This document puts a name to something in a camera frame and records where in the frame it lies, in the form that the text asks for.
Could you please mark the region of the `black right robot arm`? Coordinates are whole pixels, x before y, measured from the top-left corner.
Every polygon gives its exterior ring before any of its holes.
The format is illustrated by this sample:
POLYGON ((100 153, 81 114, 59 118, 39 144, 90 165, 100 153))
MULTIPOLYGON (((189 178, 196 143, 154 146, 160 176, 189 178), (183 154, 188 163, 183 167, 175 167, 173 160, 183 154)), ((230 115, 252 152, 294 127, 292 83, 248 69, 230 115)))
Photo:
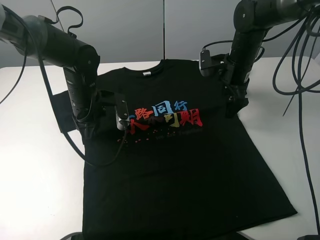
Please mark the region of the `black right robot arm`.
POLYGON ((234 117, 246 107, 249 75, 258 52, 268 39, 268 31, 278 25, 293 22, 300 29, 286 49, 296 51, 302 36, 318 38, 320 33, 313 27, 320 19, 318 0, 242 0, 235 8, 233 23, 235 34, 230 53, 226 57, 224 82, 229 87, 230 97, 226 116, 234 117))

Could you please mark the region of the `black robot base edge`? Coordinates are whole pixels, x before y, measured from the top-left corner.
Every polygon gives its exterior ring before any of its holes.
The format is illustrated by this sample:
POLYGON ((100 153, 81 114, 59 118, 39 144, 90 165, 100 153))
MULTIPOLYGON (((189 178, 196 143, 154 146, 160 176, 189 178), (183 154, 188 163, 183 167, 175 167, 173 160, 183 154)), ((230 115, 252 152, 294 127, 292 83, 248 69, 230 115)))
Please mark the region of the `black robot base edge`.
POLYGON ((73 232, 62 237, 60 240, 83 240, 83 239, 84 239, 83 234, 81 232, 73 232))

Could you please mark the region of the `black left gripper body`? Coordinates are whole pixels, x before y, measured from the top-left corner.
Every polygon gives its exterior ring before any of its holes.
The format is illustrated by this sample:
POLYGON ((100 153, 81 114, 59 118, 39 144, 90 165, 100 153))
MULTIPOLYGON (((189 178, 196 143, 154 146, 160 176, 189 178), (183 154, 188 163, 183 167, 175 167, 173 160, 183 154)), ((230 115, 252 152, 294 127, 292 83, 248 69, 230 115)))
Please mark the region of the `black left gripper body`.
POLYGON ((106 108, 116 105, 116 93, 98 89, 75 94, 72 98, 72 119, 85 140, 97 135, 100 119, 106 116, 106 108))

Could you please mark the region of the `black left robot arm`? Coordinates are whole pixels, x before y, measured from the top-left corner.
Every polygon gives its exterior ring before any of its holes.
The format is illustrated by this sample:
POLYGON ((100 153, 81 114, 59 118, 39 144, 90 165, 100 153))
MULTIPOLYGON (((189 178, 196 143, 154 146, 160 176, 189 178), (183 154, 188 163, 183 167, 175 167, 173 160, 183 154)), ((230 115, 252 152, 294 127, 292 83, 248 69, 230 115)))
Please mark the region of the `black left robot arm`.
POLYGON ((100 56, 95 48, 63 32, 44 16, 20 17, 8 7, 0 6, 0 39, 12 44, 25 58, 36 59, 48 95, 52 95, 44 63, 63 69, 72 105, 72 118, 84 139, 91 139, 102 117, 102 91, 97 89, 100 56))

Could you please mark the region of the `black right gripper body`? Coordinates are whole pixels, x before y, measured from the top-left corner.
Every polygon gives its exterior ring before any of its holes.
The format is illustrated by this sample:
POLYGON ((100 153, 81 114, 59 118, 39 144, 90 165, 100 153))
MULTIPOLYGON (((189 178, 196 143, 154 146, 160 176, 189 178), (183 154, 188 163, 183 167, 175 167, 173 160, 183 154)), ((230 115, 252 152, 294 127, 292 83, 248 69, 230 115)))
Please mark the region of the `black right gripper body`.
POLYGON ((224 85, 226 99, 225 117, 233 118, 249 104, 246 97, 250 82, 250 69, 231 60, 230 55, 224 55, 223 66, 219 73, 219 80, 224 85))

